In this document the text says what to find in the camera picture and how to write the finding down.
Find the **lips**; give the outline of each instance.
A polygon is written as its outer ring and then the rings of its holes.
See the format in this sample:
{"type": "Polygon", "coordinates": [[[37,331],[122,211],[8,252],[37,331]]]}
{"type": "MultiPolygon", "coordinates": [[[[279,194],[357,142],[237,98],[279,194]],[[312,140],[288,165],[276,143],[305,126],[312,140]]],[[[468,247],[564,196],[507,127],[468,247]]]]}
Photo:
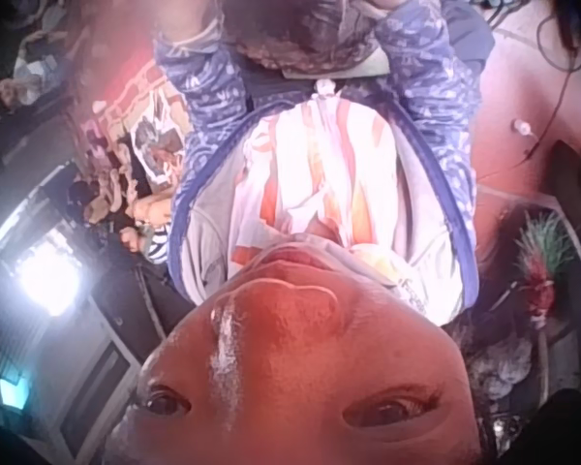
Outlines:
{"type": "Polygon", "coordinates": [[[262,258],[260,264],[272,264],[274,262],[290,262],[292,264],[304,264],[325,271],[333,270],[331,266],[328,266],[313,254],[298,247],[281,247],[274,249],[262,258]]]}

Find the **teal light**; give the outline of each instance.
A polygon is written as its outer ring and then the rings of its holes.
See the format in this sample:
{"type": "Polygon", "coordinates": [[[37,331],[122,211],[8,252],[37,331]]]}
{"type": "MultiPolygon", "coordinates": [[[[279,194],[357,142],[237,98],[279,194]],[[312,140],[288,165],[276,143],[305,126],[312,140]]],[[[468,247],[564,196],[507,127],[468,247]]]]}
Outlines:
{"type": "Polygon", "coordinates": [[[0,394],[4,405],[21,410],[26,405],[29,393],[30,387],[25,378],[19,378],[17,385],[11,384],[6,380],[0,380],[0,394]]]}

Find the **corrugated metal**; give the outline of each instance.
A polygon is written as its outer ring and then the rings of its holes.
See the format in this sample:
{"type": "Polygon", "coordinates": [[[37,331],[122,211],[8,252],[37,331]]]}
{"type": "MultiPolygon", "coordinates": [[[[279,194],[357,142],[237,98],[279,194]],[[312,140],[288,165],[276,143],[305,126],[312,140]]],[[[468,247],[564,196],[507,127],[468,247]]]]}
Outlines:
{"type": "Polygon", "coordinates": [[[0,264],[0,378],[18,382],[48,320],[0,264]]]}

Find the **eye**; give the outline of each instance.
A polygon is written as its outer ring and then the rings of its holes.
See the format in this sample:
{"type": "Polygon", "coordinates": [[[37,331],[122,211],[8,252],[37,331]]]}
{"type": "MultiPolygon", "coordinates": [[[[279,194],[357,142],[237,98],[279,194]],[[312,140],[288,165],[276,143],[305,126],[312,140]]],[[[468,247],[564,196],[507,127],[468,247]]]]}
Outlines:
{"type": "Polygon", "coordinates": [[[160,388],[141,403],[147,412],[160,417],[175,417],[188,414],[192,404],[170,389],[160,388]]]}
{"type": "Polygon", "coordinates": [[[344,419],[350,426],[356,428],[372,428],[413,419],[426,411],[427,407],[417,401],[387,399],[351,407],[344,412],[344,419]]]}

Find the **blue patterned sleeve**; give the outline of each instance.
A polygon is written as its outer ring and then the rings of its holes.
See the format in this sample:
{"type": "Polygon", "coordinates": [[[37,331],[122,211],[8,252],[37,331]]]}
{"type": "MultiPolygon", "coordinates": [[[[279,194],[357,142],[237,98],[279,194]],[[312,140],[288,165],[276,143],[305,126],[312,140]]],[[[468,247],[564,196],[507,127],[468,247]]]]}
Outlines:
{"type": "Polygon", "coordinates": [[[171,44],[158,37],[155,59],[183,95],[193,127],[185,142],[185,184],[247,114],[245,87],[239,68],[220,41],[217,20],[190,41],[171,44]]]}
{"type": "Polygon", "coordinates": [[[475,174],[470,121],[480,103],[479,79],[455,55],[440,2],[410,0],[378,23],[389,59],[388,90],[431,146],[475,245],[475,174]]]}

